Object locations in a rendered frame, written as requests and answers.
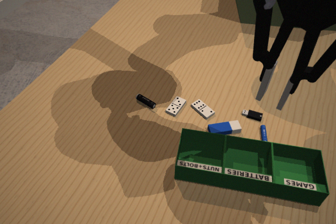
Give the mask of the green three-compartment bin rack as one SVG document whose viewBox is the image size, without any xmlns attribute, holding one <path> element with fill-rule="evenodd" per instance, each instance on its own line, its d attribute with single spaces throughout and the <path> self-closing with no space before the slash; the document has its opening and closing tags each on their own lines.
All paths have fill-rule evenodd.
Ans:
<svg viewBox="0 0 336 224">
<path fill-rule="evenodd" d="M 315 206 L 330 194 L 321 150 L 190 129 L 174 179 Z"/>
</svg>

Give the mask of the black aa battery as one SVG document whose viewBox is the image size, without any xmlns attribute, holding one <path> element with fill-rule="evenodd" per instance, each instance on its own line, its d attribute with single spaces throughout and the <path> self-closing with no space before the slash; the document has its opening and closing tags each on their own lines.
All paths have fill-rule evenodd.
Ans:
<svg viewBox="0 0 336 224">
<path fill-rule="evenodd" d="M 156 103 L 149 100 L 148 98 L 144 97 L 143 95 L 141 94 L 137 94 L 136 97 L 135 97 L 137 100 L 139 100 L 140 102 L 144 103 L 145 105 L 149 106 L 150 108 L 155 108 L 156 106 Z"/>
</svg>

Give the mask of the black usb stick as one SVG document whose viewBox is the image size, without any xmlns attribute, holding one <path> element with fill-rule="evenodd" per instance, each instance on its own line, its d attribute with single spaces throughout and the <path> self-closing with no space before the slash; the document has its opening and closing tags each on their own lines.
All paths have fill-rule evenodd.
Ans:
<svg viewBox="0 0 336 224">
<path fill-rule="evenodd" d="M 252 110 L 249 110 L 249 111 L 243 110 L 243 115 L 247 116 L 247 118 L 261 122 L 263 113 L 259 113 L 259 112 L 252 111 Z"/>
</svg>

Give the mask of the white domino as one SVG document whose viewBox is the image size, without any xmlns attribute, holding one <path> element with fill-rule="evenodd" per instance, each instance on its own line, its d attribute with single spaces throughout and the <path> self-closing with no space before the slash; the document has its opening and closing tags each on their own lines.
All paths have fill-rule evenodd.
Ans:
<svg viewBox="0 0 336 224">
<path fill-rule="evenodd" d="M 200 115 L 202 115 L 205 119 L 210 118 L 215 112 L 208 107 L 203 101 L 198 99 L 197 101 L 191 104 L 191 107 L 194 108 Z"/>
<path fill-rule="evenodd" d="M 165 110 L 166 113 L 176 116 L 181 108 L 184 106 L 186 103 L 185 99 L 182 99 L 178 96 L 172 101 L 172 103 L 168 106 L 168 108 Z"/>
</svg>

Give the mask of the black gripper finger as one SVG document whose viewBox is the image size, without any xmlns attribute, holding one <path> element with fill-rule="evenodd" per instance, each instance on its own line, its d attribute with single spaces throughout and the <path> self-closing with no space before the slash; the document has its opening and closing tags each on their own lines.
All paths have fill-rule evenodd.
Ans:
<svg viewBox="0 0 336 224">
<path fill-rule="evenodd" d="M 277 59 L 293 30 L 293 24 L 302 9 L 302 3 L 295 1 L 289 7 L 286 16 L 280 26 L 277 37 L 268 51 L 268 41 L 272 17 L 272 8 L 276 0 L 253 0 L 256 11 L 256 25 L 254 36 L 253 59 L 263 64 L 260 75 L 260 87 L 256 100 L 261 101 L 266 93 L 272 75 L 277 65 Z"/>
<path fill-rule="evenodd" d="M 316 82 L 336 60 L 335 40 L 321 56 L 321 58 L 316 62 L 316 64 L 313 67 L 308 67 L 313 50 L 321 33 L 319 29 L 324 16 L 325 10 L 323 8 L 317 8 L 312 13 L 295 68 L 288 80 L 276 109 L 281 110 L 283 108 L 289 97 L 289 94 L 293 94 L 295 92 L 301 80 L 308 80 L 311 83 Z"/>
</svg>

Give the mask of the blue and white eraser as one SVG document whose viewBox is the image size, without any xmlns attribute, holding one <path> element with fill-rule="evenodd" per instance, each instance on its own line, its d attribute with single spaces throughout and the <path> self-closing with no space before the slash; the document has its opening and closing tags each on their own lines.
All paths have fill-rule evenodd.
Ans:
<svg viewBox="0 0 336 224">
<path fill-rule="evenodd" d="M 242 130 L 238 120 L 222 122 L 222 123 L 215 123 L 215 124 L 208 124 L 207 129 L 211 133 L 218 133 L 218 134 L 225 134 L 225 135 L 240 133 Z"/>
</svg>

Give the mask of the blue battery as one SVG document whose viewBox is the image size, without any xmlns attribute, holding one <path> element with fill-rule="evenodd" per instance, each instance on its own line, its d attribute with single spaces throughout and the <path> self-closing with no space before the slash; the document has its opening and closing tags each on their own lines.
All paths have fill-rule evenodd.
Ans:
<svg viewBox="0 0 336 224">
<path fill-rule="evenodd" d="M 266 126 L 261 125 L 260 129 L 261 129 L 261 139 L 262 139 L 262 141 L 267 141 Z"/>
</svg>

